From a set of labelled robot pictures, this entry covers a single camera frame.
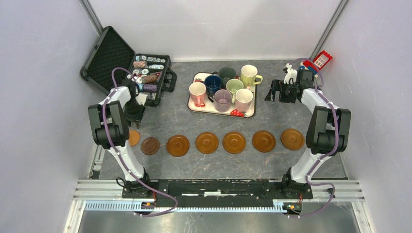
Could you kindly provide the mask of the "dark walnut coaster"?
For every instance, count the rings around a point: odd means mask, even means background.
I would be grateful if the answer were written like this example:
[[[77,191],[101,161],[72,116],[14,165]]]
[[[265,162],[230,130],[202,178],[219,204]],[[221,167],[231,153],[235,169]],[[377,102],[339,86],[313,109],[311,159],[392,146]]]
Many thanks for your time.
[[[159,151],[160,142],[155,137],[148,137],[141,143],[141,151],[145,155],[153,155]]]

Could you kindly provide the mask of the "brown grooved wooden coaster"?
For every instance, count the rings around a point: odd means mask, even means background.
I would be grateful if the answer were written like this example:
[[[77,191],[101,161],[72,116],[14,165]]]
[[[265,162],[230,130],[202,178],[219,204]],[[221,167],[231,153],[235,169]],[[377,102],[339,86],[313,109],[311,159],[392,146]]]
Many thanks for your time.
[[[223,148],[231,154],[238,154],[244,151],[246,139],[239,132],[229,132],[223,137]]]
[[[305,144],[303,134],[296,129],[286,129],[281,134],[282,145],[289,150],[299,150]]]
[[[258,131],[252,137],[253,147],[263,153],[271,152],[276,146],[274,135],[268,131]]]
[[[190,143],[184,135],[178,134],[168,139],[166,147],[171,156],[181,157],[189,151]]]
[[[217,150],[219,140],[214,133],[204,132],[197,136],[195,145],[199,152],[203,154],[211,154]]]

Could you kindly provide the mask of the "white strawberry print tray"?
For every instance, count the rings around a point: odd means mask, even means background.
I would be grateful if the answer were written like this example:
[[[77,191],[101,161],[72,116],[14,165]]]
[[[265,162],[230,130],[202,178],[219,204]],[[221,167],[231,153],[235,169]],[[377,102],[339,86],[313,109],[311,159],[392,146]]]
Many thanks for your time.
[[[240,113],[236,110],[235,104],[231,104],[231,107],[225,112],[218,112],[215,108],[213,103],[207,99],[204,101],[200,107],[197,106],[194,101],[189,97],[188,99],[188,108],[193,112],[204,113],[204,114],[214,114],[219,116],[227,116],[227,117],[240,117],[240,118],[252,118],[256,112],[256,90],[257,86],[253,86],[251,91],[253,92],[253,98],[249,109],[244,112]]]

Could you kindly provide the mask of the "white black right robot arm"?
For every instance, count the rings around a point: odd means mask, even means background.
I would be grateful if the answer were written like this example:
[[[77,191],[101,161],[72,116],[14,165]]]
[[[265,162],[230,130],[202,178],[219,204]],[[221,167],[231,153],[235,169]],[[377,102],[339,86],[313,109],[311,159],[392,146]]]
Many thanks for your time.
[[[283,68],[285,78],[273,80],[266,100],[295,103],[308,107],[312,116],[306,133],[307,149],[300,160],[283,175],[281,193],[287,198],[306,192],[311,177],[329,158],[343,152],[348,143],[351,112],[328,100],[320,85],[314,85],[315,74],[309,69]]]

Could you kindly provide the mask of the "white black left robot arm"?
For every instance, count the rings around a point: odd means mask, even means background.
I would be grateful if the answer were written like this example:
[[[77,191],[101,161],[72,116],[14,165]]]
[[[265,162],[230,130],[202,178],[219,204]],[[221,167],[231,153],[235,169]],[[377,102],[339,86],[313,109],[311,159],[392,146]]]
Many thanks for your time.
[[[130,79],[123,80],[104,100],[89,106],[87,111],[94,142],[113,155],[124,173],[124,178],[116,178],[117,184],[123,188],[124,196],[150,196],[153,185],[129,143],[131,123],[127,117],[130,112],[133,116],[138,111],[136,83]]]

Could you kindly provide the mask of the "light orange flat coaster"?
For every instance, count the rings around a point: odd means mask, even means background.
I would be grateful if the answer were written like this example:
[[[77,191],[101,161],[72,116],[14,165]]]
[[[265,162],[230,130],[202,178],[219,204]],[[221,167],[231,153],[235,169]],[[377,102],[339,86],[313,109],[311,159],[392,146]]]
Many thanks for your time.
[[[138,144],[138,142],[140,141],[140,134],[138,131],[136,130],[129,130],[129,145],[131,147],[135,146]]]

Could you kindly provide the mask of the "yellow-green mug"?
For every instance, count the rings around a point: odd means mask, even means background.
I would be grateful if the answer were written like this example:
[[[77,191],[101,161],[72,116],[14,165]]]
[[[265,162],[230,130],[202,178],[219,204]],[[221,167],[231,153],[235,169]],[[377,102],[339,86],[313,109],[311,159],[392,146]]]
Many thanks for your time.
[[[253,65],[244,65],[240,70],[240,80],[244,87],[261,84],[263,77],[258,75],[258,69]]]

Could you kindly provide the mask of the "pale pink white mug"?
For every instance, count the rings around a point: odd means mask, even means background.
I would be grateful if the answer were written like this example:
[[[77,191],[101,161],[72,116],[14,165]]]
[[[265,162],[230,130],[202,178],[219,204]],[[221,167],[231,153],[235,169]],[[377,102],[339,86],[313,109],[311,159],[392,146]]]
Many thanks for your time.
[[[239,112],[246,112],[252,103],[254,94],[251,90],[243,88],[235,94],[235,108]]]

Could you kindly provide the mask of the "light green mug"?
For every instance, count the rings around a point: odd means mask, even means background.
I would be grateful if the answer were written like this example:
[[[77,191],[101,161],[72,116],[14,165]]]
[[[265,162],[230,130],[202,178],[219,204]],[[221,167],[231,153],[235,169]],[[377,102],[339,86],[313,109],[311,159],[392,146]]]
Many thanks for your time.
[[[232,95],[232,103],[235,103],[235,95],[236,93],[244,88],[244,84],[241,80],[238,79],[231,79],[225,85],[226,90],[228,90]]]

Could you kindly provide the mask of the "dark green mug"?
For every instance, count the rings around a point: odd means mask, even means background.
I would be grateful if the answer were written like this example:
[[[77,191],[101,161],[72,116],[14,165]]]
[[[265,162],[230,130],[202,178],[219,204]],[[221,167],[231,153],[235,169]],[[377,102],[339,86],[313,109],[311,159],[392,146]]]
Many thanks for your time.
[[[218,76],[222,80],[222,88],[226,88],[227,82],[236,77],[236,71],[231,67],[223,67],[218,71]]]

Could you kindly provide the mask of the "lilac mug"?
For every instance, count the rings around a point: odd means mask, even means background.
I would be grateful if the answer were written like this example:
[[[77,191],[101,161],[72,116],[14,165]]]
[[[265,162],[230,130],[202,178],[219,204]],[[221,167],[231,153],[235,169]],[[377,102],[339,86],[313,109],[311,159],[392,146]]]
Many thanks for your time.
[[[225,89],[218,90],[213,96],[213,104],[218,112],[226,112],[232,104],[232,94]]]

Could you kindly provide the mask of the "dark blue mug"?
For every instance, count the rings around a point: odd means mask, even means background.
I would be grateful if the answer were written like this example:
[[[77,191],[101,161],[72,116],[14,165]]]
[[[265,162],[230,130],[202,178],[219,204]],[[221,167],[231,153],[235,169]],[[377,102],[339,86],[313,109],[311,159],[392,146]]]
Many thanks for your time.
[[[218,90],[222,88],[222,80],[218,75],[209,75],[205,78],[204,84],[209,96],[213,96]]]

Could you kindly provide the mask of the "red blue toy block car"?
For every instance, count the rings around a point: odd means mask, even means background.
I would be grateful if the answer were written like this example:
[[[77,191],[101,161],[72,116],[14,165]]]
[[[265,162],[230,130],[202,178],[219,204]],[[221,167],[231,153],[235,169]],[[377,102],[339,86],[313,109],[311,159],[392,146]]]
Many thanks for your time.
[[[315,74],[315,78],[317,78],[318,72],[322,70],[332,59],[333,56],[323,50],[313,60],[305,60],[301,62],[299,69],[310,70]]]

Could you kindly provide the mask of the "black poker chip case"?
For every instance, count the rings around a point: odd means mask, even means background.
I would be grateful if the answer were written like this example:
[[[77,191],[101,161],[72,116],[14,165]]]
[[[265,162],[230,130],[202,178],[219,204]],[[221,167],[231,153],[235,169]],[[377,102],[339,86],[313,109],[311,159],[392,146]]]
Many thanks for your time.
[[[163,92],[173,92],[177,75],[168,55],[136,53],[111,27],[105,27],[80,69],[81,77],[105,94],[129,79],[147,96],[145,105],[156,107]]]

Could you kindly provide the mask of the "aluminium frame rail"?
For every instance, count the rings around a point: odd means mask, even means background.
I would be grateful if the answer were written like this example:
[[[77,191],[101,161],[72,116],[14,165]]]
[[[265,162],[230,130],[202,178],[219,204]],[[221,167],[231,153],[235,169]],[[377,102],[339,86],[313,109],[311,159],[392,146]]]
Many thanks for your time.
[[[151,214],[167,211],[168,213],[268,213],[285,214],[291,212],[295,204],[336,204],[349,205],[349,213],[354,217],[362,233],[372,233],[374,228],[366,210],[365,198],[360,183],[356,180],[319,180],[311,185],[313,198],[310,200],[274,200],[271,207],[235,207],[235,208],[179,208],[154,207],[154,199],[124,199],[122,187],[114,180],[79,180],[75,188],[65,232],[79,231],[84,211],[125,211]]]

